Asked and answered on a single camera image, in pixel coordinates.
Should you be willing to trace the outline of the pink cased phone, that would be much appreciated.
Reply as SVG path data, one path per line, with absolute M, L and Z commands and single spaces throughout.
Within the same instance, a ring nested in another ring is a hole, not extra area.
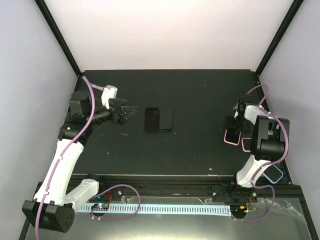
M 225 130 L 223 141 L 226 144 L 238 146 L 241 141 L 241 132 L 233 128 L 228 128 Z
M 251 138 L 250 137 L 243 137 L 241 139 L 241 147 L 243 152 L 250 153 L 251 152 Z

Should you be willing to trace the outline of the black phone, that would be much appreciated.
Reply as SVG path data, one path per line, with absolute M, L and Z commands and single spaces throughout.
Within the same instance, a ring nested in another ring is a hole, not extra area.
M 145 109 L 144 129 L 147 133 L 155 133 L 160 130 L 160 109 L 148 107 Z

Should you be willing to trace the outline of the black phone case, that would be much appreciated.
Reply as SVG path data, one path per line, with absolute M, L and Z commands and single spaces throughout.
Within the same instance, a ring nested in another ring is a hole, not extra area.
M 159 130 L 171 131 L 173 128 L 173 110 L 171 108 L 161 108 L 159 115 Z

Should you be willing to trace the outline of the blue cased phone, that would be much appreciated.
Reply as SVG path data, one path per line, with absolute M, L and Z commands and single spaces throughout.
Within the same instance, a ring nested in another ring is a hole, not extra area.
M 272 184 L 277 184 L 284 176 L 284 173 L 278 168 L 277 165 L 268 165 L 267 169 L 262 175 Z

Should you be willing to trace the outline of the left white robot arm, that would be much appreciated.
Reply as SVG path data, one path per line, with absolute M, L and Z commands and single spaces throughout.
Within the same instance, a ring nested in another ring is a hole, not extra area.
M 32 200 L 24 201 L 22 212 L 35 228 L 66 233 L 76 212 L 92 197 L 103 199 L 106 185 L 95 179 L 84 179 L 71 192 L 67 187 L 74 167 L 93 129 L 104 122 L 125 125 L 136 113 L 126 99 L 117 98 L 117 89 L 107 86 L 96 105 L 94 95 L 79 90 L 71 95 L 68 117 L 60 128 L 55 154 L 47 175 Z

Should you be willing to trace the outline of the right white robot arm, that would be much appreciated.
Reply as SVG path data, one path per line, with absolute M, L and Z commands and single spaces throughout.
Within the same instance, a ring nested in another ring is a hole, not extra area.
M 261 175 L 271 166 L 284 160 L 289 150 L 290 121 L 266 111 L 254 103 L 248 94 L 239 97 L 234 114 L 225 118 L 223 141 L 238 146 L 242 134 L 252 133 L 247 150 L 250 156 L 235 175 L 234 184 L 227 189 L 233 202 L 246 200 Z

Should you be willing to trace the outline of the right small circuit board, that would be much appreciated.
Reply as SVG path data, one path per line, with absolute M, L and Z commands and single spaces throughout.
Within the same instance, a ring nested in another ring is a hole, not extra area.
M 235 213 L 248 213 L 250 208 L 247 205 L 231 205 L 230 211 Z

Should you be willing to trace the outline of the small circuit board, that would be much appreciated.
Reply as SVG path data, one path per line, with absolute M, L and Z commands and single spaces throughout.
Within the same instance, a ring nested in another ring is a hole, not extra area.
M 235 213 L 248 213 L 250 208 L 247 205 L 231 205 L 230 211 Z
M 109 204 L 108 203 L 94 203 L 91 206 L 92 211 L 107 211 L 109 209 Z

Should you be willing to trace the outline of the left small circuit board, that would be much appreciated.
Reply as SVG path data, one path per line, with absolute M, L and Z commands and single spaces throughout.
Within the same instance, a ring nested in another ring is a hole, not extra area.
M 107 211 L 109 209 L 109 204 L 108 203 L 94 203 L 91 206 L 92 211 Z

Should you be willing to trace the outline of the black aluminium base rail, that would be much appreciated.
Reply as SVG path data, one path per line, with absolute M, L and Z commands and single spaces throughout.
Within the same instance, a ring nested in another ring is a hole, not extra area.
M 272 190 L 269 187 L 263 189 L 240 187 L 232 177 L 97 174 L 87 174 L 83 177 L 97 180 L 99 193 L 117 184 L 127 184 L 136 188 L 143 197 L 209 197 L 214 201 L 225 203 L 244 202 L 248 197 L 253 200 L 272 197 Z

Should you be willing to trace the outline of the left black frame post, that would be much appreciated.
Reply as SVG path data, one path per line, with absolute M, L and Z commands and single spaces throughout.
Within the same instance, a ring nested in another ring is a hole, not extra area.
M 80 70 L 60 28 L 58 27 L 47 3 L 45 0 L 34 0 L 37 5 L 40 13 L 42 14 L 45 22 L 47 23 L 49 29 L 51 30 L 53 36 L 55 37 L 58 45 L 60 46 L 64 56 L 66 57 L 69 65 L 71 66 L 73 72 L 77 77 L 77 82 L 79 82 L 80 77 L 82 76 L 82 71 Z

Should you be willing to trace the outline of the black frame post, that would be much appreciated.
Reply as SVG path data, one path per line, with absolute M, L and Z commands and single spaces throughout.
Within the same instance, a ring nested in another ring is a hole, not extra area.
M 34 0 L 37 5 L 40 13 L 42 14 L 45 22 L 47 23 L 49 29 L 51 30 L 53 36 L 55 37 L 58 45 L 60 46 L 64 56 L 66 57 L 69 65 L 71 66 L 73 72 L 77 77 L 77 82 L 79 82 L 80 77 L 82 76 L 82 71 L 80 70 L 60 28 L 58 27 L 47 3 L 45 0 Z
M 260 83 L 260 76 L 263 73 L 264 69 L 266 68 L 268 62 L 270 61 L 271 57 L 273 56 L 275 50 L 277 49 L 279 43 L 281 42 L 282 38 L 284 37 L 285 33 L 287 32 L 289 26 L 291 25 L 293 19 L 295 18 L 296 14 L 298 13 L 299 9 L 301 8 L 304 0 L 293 0 L 288 11 L 286 12 L 283 20 L 281 21 L 276 33 L 274 34 L 267 50 L 265 51 L 258 67 L 256 68 L 254 75 L 255 79 L 254 82 L 256 84 Z

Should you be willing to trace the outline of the right black frame post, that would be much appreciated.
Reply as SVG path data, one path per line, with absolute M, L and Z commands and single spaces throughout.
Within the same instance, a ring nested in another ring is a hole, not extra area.
M 273 56 L 275 50 L 277 49 L 279 43 L 281 42 L 282 38 L 284 37 L 285 33 L 287 32 L 289 26 L 291 25 L 293 19 L 295 18 L 296 14 L 298 13 L 299 9 L 301 8 L 304 0 L 293 0 L 288 11 L 286 12 L 283 20 L 281 21 L 276 33 L 274 34 L 267 50 L 265 51 L 258 67 L 256 68 L 254 75 L 255 79 L 254 82 L 256 84 L 260 83 L 260 76 L 263 73 L 264 69 L 266 68 L 268 62 L 270 61 L 271 57 Z

